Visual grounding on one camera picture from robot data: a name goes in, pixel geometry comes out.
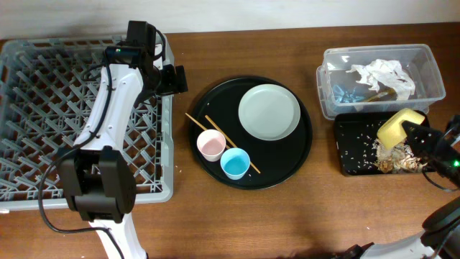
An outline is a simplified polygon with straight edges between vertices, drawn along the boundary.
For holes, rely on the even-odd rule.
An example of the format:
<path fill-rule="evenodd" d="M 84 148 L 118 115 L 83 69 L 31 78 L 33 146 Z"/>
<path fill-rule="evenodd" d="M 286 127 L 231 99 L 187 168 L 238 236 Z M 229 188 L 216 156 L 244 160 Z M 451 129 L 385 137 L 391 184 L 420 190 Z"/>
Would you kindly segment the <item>yellow bowl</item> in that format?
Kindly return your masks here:
<path fill-rule="evenodd" d="M 424 120 L 425 117 L 422 114 L 419 114 L 412 109 L 404 108 L 388 119 L 378 129 L 377 138 L 386 150 L 391 150 L 407 137 L 402 126 L 403 122 L 421 124 Z"/>

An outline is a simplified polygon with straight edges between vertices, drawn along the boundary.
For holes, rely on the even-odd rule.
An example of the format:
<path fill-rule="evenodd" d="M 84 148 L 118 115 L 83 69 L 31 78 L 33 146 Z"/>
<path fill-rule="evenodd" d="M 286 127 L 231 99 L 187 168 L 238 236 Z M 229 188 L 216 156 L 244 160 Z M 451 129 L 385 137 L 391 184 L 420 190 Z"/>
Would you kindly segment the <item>pink cup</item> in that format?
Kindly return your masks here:
<path fill-rule="evenodd" d="M 207 129 L 199 134 L 196 145 L 207 161 L 216 162 L 226 149 L 226 138 L 218 130 Z"/>

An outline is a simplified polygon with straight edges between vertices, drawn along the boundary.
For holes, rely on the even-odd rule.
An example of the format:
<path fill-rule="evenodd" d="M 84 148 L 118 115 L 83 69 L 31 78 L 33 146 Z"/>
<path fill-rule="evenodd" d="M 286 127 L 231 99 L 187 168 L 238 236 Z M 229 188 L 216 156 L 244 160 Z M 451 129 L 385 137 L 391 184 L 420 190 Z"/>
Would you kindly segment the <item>pale green plate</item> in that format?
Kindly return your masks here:
<path fill-rule="evenodd" d="M 300 121 L 300 104 L 287 88 L 261 84 L 250 88 L 239 102 L 242 127 L 259 140 L 275 141 L 290 135 Z"/>

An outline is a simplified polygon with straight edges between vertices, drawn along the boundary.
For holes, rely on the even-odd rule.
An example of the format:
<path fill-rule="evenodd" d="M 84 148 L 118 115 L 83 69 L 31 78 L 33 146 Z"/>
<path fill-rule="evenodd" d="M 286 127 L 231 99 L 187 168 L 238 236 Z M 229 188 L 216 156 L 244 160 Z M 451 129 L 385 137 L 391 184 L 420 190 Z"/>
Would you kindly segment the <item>blue cup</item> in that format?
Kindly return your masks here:
<path fill-rule="evenodd" d="M 251 161 L 245 150 L 233 147 L 224 151 L 220 159 L 220 166 L 228 178 L 239 180 L 251 167 Z"/>

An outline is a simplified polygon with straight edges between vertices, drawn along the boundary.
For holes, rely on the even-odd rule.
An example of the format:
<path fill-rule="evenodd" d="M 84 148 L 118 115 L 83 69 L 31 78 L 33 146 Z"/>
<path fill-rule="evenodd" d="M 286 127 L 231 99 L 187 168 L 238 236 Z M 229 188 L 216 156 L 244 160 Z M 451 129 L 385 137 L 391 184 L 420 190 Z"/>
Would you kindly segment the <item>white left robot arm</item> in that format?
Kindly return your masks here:
<path fill-rule="evenodd" d="M 166 36 L 130 21 L 126 39 L 103 51 L 96 101 L 70 149 L 53 164 L 70 210 L 89 222 L 109 258 L 147 258 L 132 219 L 134 174 L 121 150 L 132 109 L 152 97 L 186 92 L 185 69 L 174 64 Z"/>

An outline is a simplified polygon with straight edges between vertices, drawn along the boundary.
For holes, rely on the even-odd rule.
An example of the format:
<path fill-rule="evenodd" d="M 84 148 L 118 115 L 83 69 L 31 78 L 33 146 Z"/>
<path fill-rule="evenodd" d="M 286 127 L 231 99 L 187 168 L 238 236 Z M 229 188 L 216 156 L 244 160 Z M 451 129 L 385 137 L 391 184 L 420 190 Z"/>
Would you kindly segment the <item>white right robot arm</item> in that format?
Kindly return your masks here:
<path fill-rule="evenodd" d="M 459 116 L 455 115 L 441 132 L 405 120 L 402 128 L 415 156 L 429 164 L 459 190 Z M 432 213 L 423 231 L 397 242 L 353 245 L 336 258 L 458 258 L 459 198 Z"/>

